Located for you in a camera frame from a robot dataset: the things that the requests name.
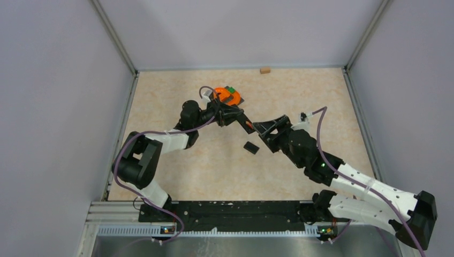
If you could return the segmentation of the black remote control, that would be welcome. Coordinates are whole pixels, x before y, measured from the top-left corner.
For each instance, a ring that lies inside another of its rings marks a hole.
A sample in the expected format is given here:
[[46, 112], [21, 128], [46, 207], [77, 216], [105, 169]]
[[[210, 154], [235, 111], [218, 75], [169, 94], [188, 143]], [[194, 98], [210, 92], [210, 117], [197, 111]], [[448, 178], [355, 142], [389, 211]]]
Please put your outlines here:
[[250, 122], [251, 124], [252, 122], [244, 113], [237, 115], [236, 121], [240, 124], [240, 126], [244, 129], [244, 131], [247, 134], [252, 134], [255, 132], [254, 127], [250, 128], [249, 126], [246, 125], [246, 122]]

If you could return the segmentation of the black battery cover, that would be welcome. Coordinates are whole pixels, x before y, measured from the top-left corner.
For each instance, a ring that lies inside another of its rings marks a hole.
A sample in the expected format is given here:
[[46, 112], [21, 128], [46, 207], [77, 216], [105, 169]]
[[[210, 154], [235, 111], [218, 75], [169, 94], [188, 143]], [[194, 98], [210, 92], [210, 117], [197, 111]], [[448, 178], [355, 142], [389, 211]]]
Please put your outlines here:
[[260, 147], [258, 147], [257, 145], [253, 144], [253, 143], [250, 142], [250, 141], [247, 141], [247, 142], [244, 144], [243, 148], [244, 148], [245, 150], [247, 150], [248, 152], [254, 154], [254, 155], [255, 155], [255, 154], [259, 151], [259, 149], [260, 149]]

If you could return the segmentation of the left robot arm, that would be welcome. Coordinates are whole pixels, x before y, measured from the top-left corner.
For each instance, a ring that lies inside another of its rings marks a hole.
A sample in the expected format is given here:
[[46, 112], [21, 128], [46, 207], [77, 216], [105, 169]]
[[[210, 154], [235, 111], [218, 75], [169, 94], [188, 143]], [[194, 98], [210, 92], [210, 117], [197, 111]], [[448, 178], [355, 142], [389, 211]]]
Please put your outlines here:
[[238, 122], [247, 133], [252, 133], [252, 123], [244, 110], [211, 100], [201, 109], [194, 100], [183, 103], [176, 126], [166, 132], [131, 132], [113, 161], [111, 172], [120, 186], [129, 189], [143, 200], [153, 204], [151, 214], [158, 221], [166, 221], [172, 213], [168, 204], [170, 196], [155, 180], [160, 157], [164, 154], [191, 148], [199, 137], [198, 130], [216, 123], [228, 126]]

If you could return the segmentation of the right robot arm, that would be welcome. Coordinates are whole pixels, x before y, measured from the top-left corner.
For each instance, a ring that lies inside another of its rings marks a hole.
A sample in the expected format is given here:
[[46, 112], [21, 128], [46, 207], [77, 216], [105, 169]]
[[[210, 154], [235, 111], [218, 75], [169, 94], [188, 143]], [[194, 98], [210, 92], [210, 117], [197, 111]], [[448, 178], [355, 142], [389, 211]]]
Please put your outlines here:
[[[409, 247], [427, 250], [437, 220], [435, 197], [426, 191], [402, 191], [337, 156], [321, 152], [307, 126], [308, 120], [293, 125], [286, 115], [251, 124], [273, 153], [282, 152], [311, 181], [332, 188], [314, 195], [315, 216], [322, 221], [335, 217], [363, 222], [394, 235]], [[339, 195], [334, 189], [356, 198]]]

